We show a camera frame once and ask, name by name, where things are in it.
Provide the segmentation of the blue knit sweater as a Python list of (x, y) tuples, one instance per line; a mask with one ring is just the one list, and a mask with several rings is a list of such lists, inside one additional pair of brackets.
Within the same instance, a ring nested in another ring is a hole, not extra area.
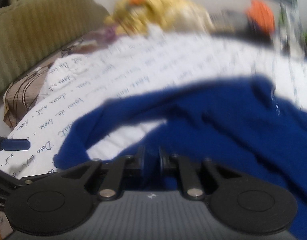
[(87, 151), (121, 126), (162, 123), (139, 142), (145, 146), (145, 180), (154, 174), (158, 150), (191, 161), (212, 159), (288, 189), (298, 202), (291, 232), (307, 239), (307, 112), (274, 95), (262, 76), (199, 82), (108, 100), (77, 119), (54, 156), (65, 170), (89, 161)]

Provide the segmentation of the dark clothes pile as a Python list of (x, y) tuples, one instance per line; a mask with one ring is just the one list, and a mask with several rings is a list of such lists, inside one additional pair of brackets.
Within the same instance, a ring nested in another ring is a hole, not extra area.
[(259, 43), (266, 46), (271, 44), (270, 35), (260, 30), (260, 27), (249, 20), (244, 12), (223, 10), (210, 14), (210, 17), (216, 29), (213, 36), (237, 38), (252, 44)]

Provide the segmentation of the brown patterned pillow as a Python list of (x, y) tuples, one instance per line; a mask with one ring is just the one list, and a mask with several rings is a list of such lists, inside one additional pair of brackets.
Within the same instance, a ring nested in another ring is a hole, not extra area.
[(40, 61), (22, 77), (9, 85), (3, 96), (4, 122), (11, 129), (36, 104), (40, 89), (52, 64), (59, 58), (75, 53), (86, 53), (98, 44), (96, 40), (78, 39)]

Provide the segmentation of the green striped headboard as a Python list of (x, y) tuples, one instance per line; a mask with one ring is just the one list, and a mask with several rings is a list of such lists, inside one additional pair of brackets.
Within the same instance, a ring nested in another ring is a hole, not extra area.
[(9, 0), (0, 8), (0, 94), (53, 52), (100, 28), (108, 11), (94, 0)]

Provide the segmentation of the white script-print bed sheet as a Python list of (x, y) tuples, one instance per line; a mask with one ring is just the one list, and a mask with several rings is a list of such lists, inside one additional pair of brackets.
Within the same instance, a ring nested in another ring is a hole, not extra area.
[(73, 122), (112, 98), (201, 80), (265, 75), (275, 94), (307, 111), (307, 61), (233, 37), (163, 33), (121, 37), (90, 54), (57, 59), (37, 104), (9, 134), (28, 139), (27, 151), (0, 152), (0, 169), (16, 178), (54, 172)]

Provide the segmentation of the yellow crumpled blanket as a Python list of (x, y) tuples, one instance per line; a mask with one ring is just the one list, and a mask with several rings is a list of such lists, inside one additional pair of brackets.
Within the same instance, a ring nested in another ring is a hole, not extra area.
[(119, 0), (104, 24), (130, 36), (147, 34), (151, 24), (165, 32), (216, 31), (207, 10), (190, 0)]

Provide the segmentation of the green and white items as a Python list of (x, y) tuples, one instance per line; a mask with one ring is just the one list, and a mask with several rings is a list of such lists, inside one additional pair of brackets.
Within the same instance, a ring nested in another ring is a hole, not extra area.
[(297, 59), (307, 58), (307, 31), (302, 28), (297, 7), (280, 4), (278, 27), (273, 43), (282, 54)]

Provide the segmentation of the orange garment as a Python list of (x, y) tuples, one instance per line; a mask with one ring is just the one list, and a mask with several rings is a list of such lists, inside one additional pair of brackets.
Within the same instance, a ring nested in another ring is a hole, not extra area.
[(275, 17), (271, 8), (261, 0), (251, 0), (246, 11), (248, 19), (255, 23), (263, 33), (270, 35), (275, 31)]

